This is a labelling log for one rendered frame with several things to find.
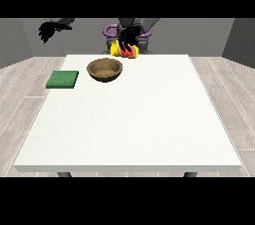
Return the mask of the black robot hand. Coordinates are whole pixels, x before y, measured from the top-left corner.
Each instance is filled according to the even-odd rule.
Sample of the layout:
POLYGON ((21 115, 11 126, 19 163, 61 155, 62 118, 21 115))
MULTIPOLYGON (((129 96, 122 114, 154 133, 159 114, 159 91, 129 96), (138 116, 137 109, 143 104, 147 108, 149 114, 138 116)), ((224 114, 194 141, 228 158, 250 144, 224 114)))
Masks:
POLYGON ((72 30, 71 26, 60 24, 56 22, 45 22, 39 27, 39 36, 44 44, 52 38, 56 30, 72 30))
POLYGON ((121 31, 119 36, 119 44, 121 49, 125 51, 131 51, 131 46, 138 43, 137 37, 140 35, 139 26, 127 27, 121 31))

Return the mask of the brown wooden bowl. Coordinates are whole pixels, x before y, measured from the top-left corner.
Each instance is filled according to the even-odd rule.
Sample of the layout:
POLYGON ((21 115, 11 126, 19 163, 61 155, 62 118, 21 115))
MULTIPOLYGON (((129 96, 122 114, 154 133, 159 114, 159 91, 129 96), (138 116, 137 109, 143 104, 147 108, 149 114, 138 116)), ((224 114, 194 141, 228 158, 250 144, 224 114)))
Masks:
POLYGON ((123 64, 115 59, 101 58, 91 61, 87 66, 89 75, 96 81, 108 83, 122 72, 123 64))

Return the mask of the green square pad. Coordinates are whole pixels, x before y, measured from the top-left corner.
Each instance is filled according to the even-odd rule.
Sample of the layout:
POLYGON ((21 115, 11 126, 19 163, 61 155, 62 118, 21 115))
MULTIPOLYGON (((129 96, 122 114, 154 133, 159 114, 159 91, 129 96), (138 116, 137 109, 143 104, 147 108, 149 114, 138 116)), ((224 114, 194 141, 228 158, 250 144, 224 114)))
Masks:
POLYGON ((47 89, 72 89, 75 86, 78 71, 54 71, 47 84, 47 89))

